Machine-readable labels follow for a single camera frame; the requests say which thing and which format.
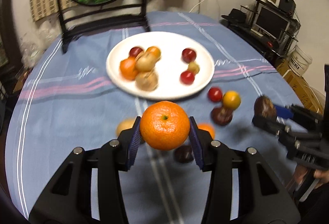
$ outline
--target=small yellow fruit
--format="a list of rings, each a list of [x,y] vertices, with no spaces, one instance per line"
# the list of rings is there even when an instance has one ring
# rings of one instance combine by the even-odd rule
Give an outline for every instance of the small yellow fruit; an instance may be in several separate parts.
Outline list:
[[[187,70],[194,74],[198,74],[200,71],[200,66],[196,62],[190,62]]]
[[[241,104],[241,98],[239,93],[235,91],[228,91],[225,93],[222,99],[224,108],[236,110]]]
[[[121,131],[132,128],[135,123],[135,120],[136,118],[128,118],[119,123],[116,127],[116,136],[118,137]]]

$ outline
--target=orange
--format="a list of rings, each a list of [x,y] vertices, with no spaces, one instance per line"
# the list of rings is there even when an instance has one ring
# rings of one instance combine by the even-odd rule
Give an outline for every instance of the orange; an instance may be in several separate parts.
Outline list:
[[[212,139],[215,139],[215,129],[211,124],[208,123],[200,123],[198,124],[198,129],[206,130],[211,135]]]
[[[129,57],[120,62],[120,72],[122,76],[127,80],[135,80],[138,75],[138,71],[135,68],[135,58]]]
[[[145,110],[139,129],[143,139],[152,148],[169,151],[187,139],[190,120],[176,103],[160,101]]]
[[[222,103],[226,109],[236,110],[241,104],[239,93],[235,91],[226,92],[223,96]]]
[[[157,59],[161,56],[161,50],[156,46],[149,47],[148,49],[146,49],[146,52],[151,53]]]

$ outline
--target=blue tablecloth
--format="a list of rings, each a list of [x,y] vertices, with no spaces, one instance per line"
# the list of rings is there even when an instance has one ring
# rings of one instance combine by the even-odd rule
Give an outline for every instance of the blue tablecloth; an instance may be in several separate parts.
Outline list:
[[[255,99],[266,94],[280,105],[300,104],[290,86],[249,44],[212,19],[193,13],[152,12],[153,31],[173,32],[202,44],[215,60],[215,74],[199,94],[178,103],[197,122],[210,122],[214,104],[210,86],[235,90],[242,103],[226,127],[216,127],[216,139],[228,147],[259,150],[282,182],[295,164],[274,136],[251,124]],[[105,71],[110,50],[143,28],[113,29],[82,36],[62,54],[58,38],[28,77],[15,107],[6,143],[6,173],[15,206],[28,217],[53,173],[76,146],[99,148],[115,138],[117,124],[141,115],[153,101],[118,89]],[[97,171],[92,179],[92,212],[98,218]],[[195,163],[178,164],[172,152],[140,147],[135,165],[120,173],[130,223],[199,224],[208,194],[210,173]],[[238,183],[234,174],[232,217],[237,215]]]

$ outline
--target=black speaker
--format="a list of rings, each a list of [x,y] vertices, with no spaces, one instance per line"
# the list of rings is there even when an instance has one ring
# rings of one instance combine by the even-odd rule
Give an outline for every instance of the black speaker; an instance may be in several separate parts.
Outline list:
[[[293,15],[295,13],[296,3],[294,0],[280,0],[279,9],[284,11],[289,15]]]

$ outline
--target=metal bolt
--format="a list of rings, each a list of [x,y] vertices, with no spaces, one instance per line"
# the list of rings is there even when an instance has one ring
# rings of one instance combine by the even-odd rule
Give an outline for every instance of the metal bolt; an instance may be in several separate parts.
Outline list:
[[[288,126],[288,125],[285,126],[285,132],[289,133],[290,129],[291,129],[290,126]]]
[[[113,139],[113,140],[110,141],[110,145],[112,147],[117,147],[117,146],[119,146],[119,144],[120,144],[120,142],[117,139]]]
[[[247,151],[248,151],[248,153],[250,153],[250,154],[252,154],[252,155],[254,155],[254,154],[257,153],[257,150],[256,150],[255,148],[253,148],[253,147],[248,148]]]
[[[217,147],[220,146],[221,143],[220,143],[220,141],[218,141],[218,140],[213,140],[210,144],[211,144],[211,146],[217,148]]]
[[[74,154],[80,154],[82,153],[83,149],[81,147],[76,147],[73,149],[73,153]]]
[[[298,149],[300,147],[300,141],[296,140],[295,141],[295,148]]]

